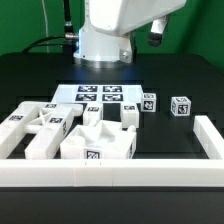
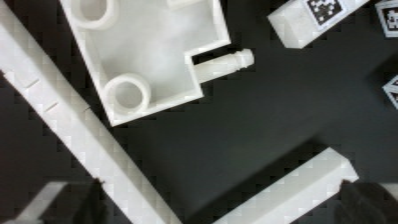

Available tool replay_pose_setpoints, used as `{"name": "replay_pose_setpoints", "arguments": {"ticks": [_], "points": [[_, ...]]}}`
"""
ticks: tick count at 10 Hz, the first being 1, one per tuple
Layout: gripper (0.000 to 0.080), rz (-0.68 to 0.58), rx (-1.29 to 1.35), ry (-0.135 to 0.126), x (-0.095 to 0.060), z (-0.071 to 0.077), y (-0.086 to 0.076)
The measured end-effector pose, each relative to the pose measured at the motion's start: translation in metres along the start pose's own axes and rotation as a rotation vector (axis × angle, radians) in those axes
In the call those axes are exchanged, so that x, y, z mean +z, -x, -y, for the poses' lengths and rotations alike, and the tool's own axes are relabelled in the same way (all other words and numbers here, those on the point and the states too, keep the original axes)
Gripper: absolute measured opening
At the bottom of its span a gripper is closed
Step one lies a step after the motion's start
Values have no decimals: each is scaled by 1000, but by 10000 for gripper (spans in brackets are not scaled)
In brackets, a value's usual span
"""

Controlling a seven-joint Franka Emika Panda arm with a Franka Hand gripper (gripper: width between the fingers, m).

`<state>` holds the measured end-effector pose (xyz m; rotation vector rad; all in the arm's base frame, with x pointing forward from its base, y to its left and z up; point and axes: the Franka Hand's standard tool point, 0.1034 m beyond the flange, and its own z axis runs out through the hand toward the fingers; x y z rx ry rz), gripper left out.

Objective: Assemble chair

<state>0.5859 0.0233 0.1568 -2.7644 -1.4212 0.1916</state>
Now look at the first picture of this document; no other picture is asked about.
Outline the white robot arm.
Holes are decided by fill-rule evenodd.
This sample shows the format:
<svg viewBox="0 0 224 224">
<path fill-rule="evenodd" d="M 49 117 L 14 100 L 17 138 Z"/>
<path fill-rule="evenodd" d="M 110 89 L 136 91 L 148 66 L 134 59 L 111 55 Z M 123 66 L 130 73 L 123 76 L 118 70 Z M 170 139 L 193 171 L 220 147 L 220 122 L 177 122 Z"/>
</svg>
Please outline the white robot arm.
<svg viewBox="0 0 224 224">
<path fill-rule="evenodd" d="M 79 30 L 76 64 L 113 68 L 134 61 L 134 31 L 150 22 L 157 46 L 169 14 L 187 0 L 85 0 L 85 21 Z"/>
</svg>

